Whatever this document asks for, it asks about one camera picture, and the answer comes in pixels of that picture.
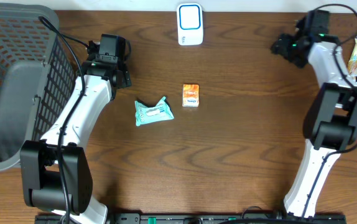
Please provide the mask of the teal wet wipes pack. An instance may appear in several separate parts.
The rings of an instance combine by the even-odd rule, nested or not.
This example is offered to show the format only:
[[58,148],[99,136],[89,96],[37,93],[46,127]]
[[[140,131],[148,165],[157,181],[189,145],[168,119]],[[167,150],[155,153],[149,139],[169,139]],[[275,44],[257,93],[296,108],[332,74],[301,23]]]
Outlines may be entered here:
[[147,107],[135,101],[135,108],[136,126],[174,119],[173,112],[167,104],[165,96],[163,96],[154,107]]

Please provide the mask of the orange tissue pack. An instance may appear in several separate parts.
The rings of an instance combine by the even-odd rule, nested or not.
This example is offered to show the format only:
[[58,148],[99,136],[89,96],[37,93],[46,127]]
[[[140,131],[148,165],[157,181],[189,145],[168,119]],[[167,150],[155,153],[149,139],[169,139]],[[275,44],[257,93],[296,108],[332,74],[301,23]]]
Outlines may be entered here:
[[183,107],[198,107],[200,104],[200,87],[198,84],[184,84],[182,92]]

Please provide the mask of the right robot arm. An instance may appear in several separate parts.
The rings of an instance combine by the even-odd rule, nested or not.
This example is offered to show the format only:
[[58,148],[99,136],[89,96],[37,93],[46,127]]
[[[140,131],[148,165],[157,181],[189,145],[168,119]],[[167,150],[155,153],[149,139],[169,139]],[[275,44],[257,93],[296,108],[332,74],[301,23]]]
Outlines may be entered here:
[[312,221],[318,197],[334,163],[357,149],[357,84],[343,61],[342,45],[329,33],[330,13],[319,6],[281,34],[271,52],[299,68],[311,65],[320,90],[303,123],[305,151],[294,183],[284,197],[287,216]]

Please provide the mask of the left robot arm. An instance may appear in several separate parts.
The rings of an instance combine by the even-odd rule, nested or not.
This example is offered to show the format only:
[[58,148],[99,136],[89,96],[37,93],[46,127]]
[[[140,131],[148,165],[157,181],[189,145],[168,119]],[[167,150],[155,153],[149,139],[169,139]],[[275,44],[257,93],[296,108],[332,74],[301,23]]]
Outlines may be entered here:
[[116,90],[131,86],[128,40],[102,34],[100,42],[89,42],[87,51],[57,120],[39,141],[26,141],[20,150],[25,204],[60,215],[61,223],[106,223],[108,208],[93,196],[85,149]]

